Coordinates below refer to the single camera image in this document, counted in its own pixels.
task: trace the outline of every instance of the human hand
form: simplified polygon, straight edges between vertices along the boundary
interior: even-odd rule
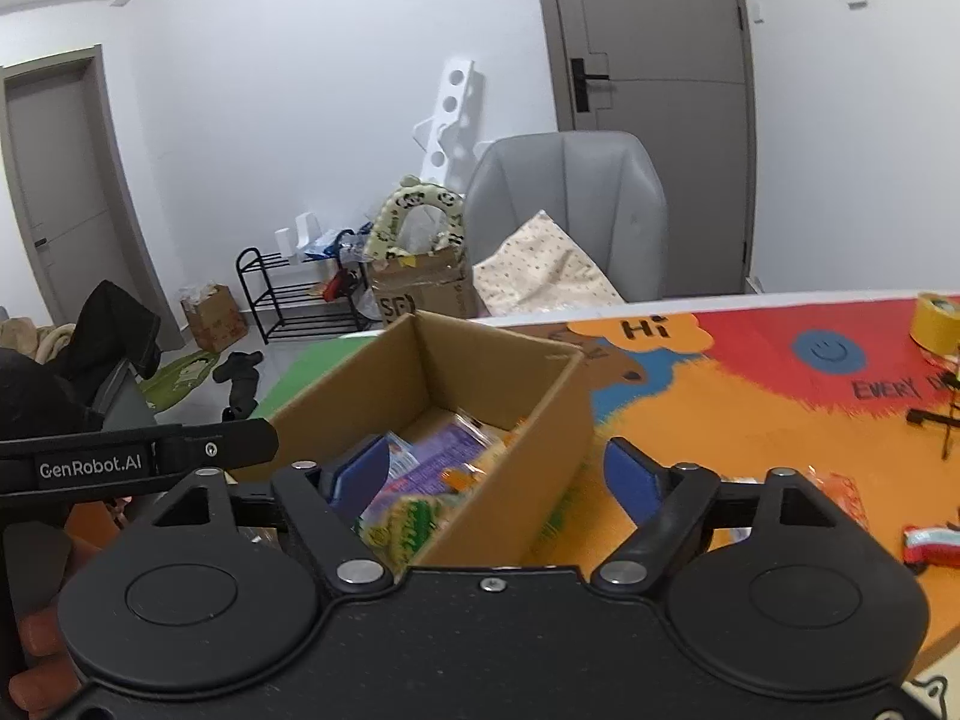
[[[80,538],[72,538],[72,541],[67,576],[75,574],[99,552],[97,547]],[[20,620],[19,629],[24,651],[42,660],[11,678],[10,697],[30,715],[30,720],[40,720],[65,704],[80,689],[80,680],[66,654],[64,638],[56,622],[55,605],[28,614]]]

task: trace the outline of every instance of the purple snack bag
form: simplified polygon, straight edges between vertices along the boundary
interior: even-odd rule
[[[444,469],[476,460],[486,449],[480,440],[456,422],[440,428],[433,436],[413,445],[419,461],[415,469],[384,485],[363,514],[364,522],[380,522],[400,495],[440,495],[450,489],[440,480]]]

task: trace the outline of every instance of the door frame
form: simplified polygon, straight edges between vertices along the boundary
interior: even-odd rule
[[[757,204],[757,102],[754,87],[754,53],[752,52],[750,18],[747,0],[736,0],[742,28],[744,82],[747,98],[747,214],[744,228],[746,252],[743,261],[743,279],[746,289],[747,277],[752,269],[754,256],[754,219]],[[560,0],[541,0],[544,12],[546,52],[550,63],[550,79],[553,82],[553,100],[557,112],[557,129],[565,132],[574,129],[573,83],[570,79],[568,52],[563,37],[563,15]]]
[[[104,55],[101,45],[92,46],[89,49],[75,50],[75,52],[45,56],[30,62],[0,68],[0,152],[3,155],[7,185],[13,201],[13,213],[20,229],[20,237],[23,241],[24,250],[27,252],[27,259],[30,261],[30,267],[34,272],[35,279],[37,279],[37,288],[40,289],[40,295],[43,302],[46,303],[47,311],[50,312],[53,322],[55,324],[66,323],[67,317],[64,317],[58,300],[56,300],[56,293],[50,281],[50,276],[47,274],[42,261],[40,261],[40,255],[37,254],[37,248],[34,246],[34,235],[30,227],[30,217],[23,196],[23,187],[20,183],[16,159],[13,157],[13,135],[11,135],[10,116],[7,110],[7,93],[13,86],[49,79],[69,73],[69,71],[79,71],[85,76],[93,73],[92,88],[96,100],[88,100],[93,103],[88,105],[88,116],[90,127],[93,129],[92,141],[96,159],[104,183],[109,184],[109,186],[104,187],[106,190],[104,199],[107,201],[107,213],[109,213],[110,220],[116,230],[120,253],[127,264],[127,268],[130,269],[133,284],[136,285],[140,298],[148,309],[154,312],[157,317],[160,317],[160,333],[157,335],[157,344],[164,350],[182,348],[184,338],[181,336],[174,314],[170,310],[170,304],[163,293],[150,253],[147,251],[143,232],[136,218],[136,209],[133,207],[133,199],[127,185],[123,163],[120,160],[120,148],[113,129],[113,117],[107,98],[107,76],[104,73]]]

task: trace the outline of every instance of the table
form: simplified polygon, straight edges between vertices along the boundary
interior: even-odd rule
[[[908,336],[915,295],[736,295],[479,320],[577,343],[589,357],[597,439],[529,562],[588,575],[632,531],[603,484],[599,458],[612,436],[665,466],[696,461],[728,477],[762,479],[772,466],[844,474],[872,535],[898,557],[904,525],[956,522],[960,445],[941,461],[943,428],[904,420],[907,408],[947,398],[938,368]],[[368,335],[312,347],[259,413]],[[960,571],[930,568],[920,583],[930,662],[960,640]]]

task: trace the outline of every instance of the beige blanket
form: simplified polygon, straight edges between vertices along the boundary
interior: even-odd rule
[[[539,211],[473,268],[493,317],[624,302],[587,253]]]
[[[30,319],[6,319],[0,322],[0,346],[15,349],[37,362],[47,362],[73,337],[74,324],[60,327],[36,327]]]

